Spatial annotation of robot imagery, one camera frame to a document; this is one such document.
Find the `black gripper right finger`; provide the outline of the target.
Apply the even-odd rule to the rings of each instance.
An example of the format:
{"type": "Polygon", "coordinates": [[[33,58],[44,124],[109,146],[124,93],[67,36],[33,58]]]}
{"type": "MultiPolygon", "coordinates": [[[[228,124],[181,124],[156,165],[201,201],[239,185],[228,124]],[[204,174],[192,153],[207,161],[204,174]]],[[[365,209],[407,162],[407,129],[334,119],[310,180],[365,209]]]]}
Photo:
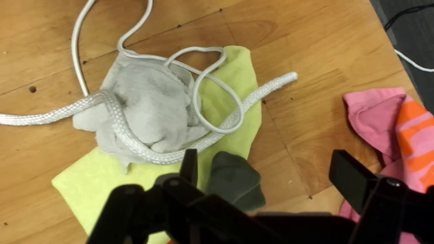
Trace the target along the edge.
{"type": "Polygon", "coordinates": [[[344,196],[335,224],[356,226],[376,218],[373,190],[379,177],[345,148],[335,148],[331,155],[329,178],[344,196]]]}

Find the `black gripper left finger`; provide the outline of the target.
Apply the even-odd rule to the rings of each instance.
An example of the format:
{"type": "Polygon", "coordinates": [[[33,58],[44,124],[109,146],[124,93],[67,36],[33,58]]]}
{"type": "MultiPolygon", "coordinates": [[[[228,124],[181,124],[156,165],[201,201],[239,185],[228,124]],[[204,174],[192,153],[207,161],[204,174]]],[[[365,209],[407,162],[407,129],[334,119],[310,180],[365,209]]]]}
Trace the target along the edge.
{"type": "Polygon", "coordinates": [[[185,151],[181,176],[186,178],[193,185],[198,181],[198,151],[196,148],[188,148],[185,151]]]}

